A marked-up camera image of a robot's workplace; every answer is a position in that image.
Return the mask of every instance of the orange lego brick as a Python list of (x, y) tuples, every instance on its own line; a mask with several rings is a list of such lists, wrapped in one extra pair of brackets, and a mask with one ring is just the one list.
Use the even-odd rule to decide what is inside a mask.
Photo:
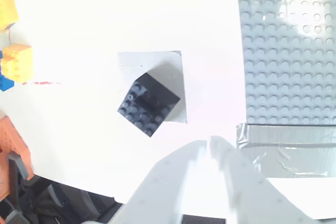
[(12, 44), (3, 50), (0, 61), (2, 74), (20, 83), (33, 78), (33, 48), (20, 44)]
[(0, 119), (0, 151), (0, 200), (2, 200), (9, 194), (9, 164), (7, 160), (9, 152), (15, 152), (21, 156), (28, 171), (28, 180), (34, 176), (30, 164), (30, 151), (7, 116)]

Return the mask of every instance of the yellow lego brick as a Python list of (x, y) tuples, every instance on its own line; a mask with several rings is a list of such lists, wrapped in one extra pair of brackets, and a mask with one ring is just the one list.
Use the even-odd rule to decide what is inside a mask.
[(19, 15), (14, 0), (0, 0), (0, 30), (4, 31), (18, 22)]
[(3, 50), (0, 61), (2, 74), (13, 81), (26, 82), (34, 76), (33, 48), (12, 44)]

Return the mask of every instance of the white table surface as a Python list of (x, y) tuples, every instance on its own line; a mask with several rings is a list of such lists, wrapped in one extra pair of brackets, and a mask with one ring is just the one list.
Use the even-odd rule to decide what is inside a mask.
[[(244, 122), (244, 65), (237, 0), (16, 0), (12, 43), (34, 48), (34, 81), (0, 94), (31, 151), (35, 174), (127, 202), (151, 167), (194, 140), (235, 144)], [(1, 43), (8, 45), (2, 35)], [(116, 112), (117, 53), (180, 50), (188, 125), (146, 137)], [(275, 179), (315, 218), (336, 217), (335, 179)], [(183, 212), (225, 218), (223, 177), (209, 158), (188, 182)]]

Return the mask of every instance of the blue lego brick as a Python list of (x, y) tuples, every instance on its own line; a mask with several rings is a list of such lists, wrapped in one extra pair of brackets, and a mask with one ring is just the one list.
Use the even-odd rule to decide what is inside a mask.
[(7, 79), (3, 75), (0, 75), (0, 90), (6, 91), (14, 87), (14, 81)]

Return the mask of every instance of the black lego brick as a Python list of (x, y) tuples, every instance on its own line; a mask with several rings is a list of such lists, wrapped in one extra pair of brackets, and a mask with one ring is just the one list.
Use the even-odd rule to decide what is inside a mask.
[(133, 83), (118, 112), (148, 136), (152, 136), (180, 98), (145, 73)]

